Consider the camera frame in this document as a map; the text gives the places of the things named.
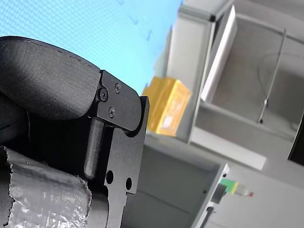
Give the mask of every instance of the bottle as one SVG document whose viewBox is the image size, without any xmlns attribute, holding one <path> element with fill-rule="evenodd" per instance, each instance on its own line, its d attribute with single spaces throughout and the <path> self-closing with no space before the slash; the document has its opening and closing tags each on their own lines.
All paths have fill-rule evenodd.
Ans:
<svg viewBox="0 0 304 228">
<path fill-rule="evenodd" d="M 235 194 L 239 196 L 248 196 L 248 197 L 253 197 L 254 193 L 249 191 L 245 185 L 239 184 L 237 186 L 237 189 L 235 191 Z"/>
</svg>

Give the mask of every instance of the black plastic part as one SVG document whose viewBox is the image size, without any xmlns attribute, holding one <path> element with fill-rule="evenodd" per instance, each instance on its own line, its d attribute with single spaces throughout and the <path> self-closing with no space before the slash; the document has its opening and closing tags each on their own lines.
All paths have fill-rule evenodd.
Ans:
<svg viewBox="0 0 304 228">
<path fill-rule="evenodd" d="M 137 92 L 104 70 L 101 71 L 99 84 L 107 89 L 108 99 L 98 103 L 96 116 L 123 130 L 134 131 L 139 125 L 142 111 Z M 114 116 L 109 115 L 110 108 L 115 110 Z"/>
<path fill-rule="evenodd" d="M 98 67 L 64 49 L 29 38 L 0 38 L 0 91 L 44 118 L 83 116 L 100 75 Z"/>
<path fill-rule="evenodd" d="M 304 116 L 302 117 L 288 160 L 304 166 Z"/>
</svg>

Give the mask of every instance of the white panel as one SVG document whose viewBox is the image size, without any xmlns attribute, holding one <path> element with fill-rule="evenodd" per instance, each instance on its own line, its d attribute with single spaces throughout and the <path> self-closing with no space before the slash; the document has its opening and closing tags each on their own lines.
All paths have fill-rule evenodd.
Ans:
<svg viewBox="0 0 304 228">
<path fill-rule="evenodd" d="M 193 128 L 190 140 L 191 142 L 258 170 L 262 170 L 266 161 L 266 157 L 263 155 L 250 151 L 198 127 Z"/>
<path fill-rule="evenodd" d="M 177 19 L 172 31 L 167 76 L 179 79 L 191 91 L 196 83 L 198 66 L 201 65 L 201 52 L 207 50 L 208 33 L 207 21 L 198 23 L 183 17 Z"/>
</svg>

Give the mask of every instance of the black metal bracket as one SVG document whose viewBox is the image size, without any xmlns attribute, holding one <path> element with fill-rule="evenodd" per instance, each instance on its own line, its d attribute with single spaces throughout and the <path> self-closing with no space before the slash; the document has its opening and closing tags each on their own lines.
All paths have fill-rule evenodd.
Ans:
<svg viewBox="0 0 304 228">
<path fill-rule="evenodd" d="M 136 193 L 149 100 L 106 71 L 87 114 L 52 121 L 30 115 L 36 160 L 78 175 L 94 189 L 107 188 L 107 228 L 119 228 L 127 193 Z"/>
</svg>

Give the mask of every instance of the gray wall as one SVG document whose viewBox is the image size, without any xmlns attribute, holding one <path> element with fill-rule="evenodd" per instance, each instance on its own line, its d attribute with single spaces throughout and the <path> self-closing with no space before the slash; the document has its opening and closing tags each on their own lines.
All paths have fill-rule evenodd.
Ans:
<svg viewBox="0 0 304 228">
<path fill-rule="evenodd" d="M 304 33 L 303 21 L 253 2 L 236 0 L 236 10 L 237 13 L 245 13 L 286 27 L 292 32 Z M 257 81 L 257 63 L 263 55 L 278 50 L 280 37 L 242 25 L 239 29 L 241 30 L 228 57 L 214 103 L 255 119 L 264 99 Z M 296 102 L 294 98 L 304 97 L 303 90 L 296 90 L 303 88 L 304 61 L 301 56 L 304 55 L 304 49 L 288 40 L 284 53 L 300 57 L 283 56 L 265 123 L 270 127 L 292 132 L 294 129 L 291 123 L 298 122 L 303 112 L 303 102 Z M 269 86 L 274 61 L 275 57 L 272 55 L 265 57 L 260 64 L 265 88 Z M 210 228 L 303 226 L 304 167 L 287 160 L 293 142 L 204 109 L 199 110 L 196 124 L 267 157 L 261 172 L 230 163 L 228 178 L 247 185 L 255 195 L 253 198 L 225 196 L 217 205 L 217 213 L 212 215 L 213 223 L 209 225 Z"/>
<path fill-rule="evenodd" d="M 231 167 L 227 177 L 245 184 L 255 194 L 252 198 L 226 195 L 210 218 L 218 226 L 210 227 L 303 227 L 303 190 L 239 166 Z"/>
<path fill-rule="evenodd" d="M 128 195 L 123 227 L 190 227 L 213 180 L 203 167 L 145 146 L 137 193 Z"/>
<path fill-rule="evenodd" d="M 267 92 L 281 40 L 270 31 L 238 23 L 236 39 L 212 102 L 257 121 L 265 98 L 257 78 L 257 66 Z M 301 89 L 304 87 L 304 59 L 295 56 L 304 56 L 304 47 L 287 40 L 283 53 L 264 125 L 295 135 L 304 103 L 301 100 L 304 98 Z M 304 189 L 304 167 L 287 160 L 292 141 L 202 108 L 196 125 L 266 156 L 263 174 Z"/>
</svg>

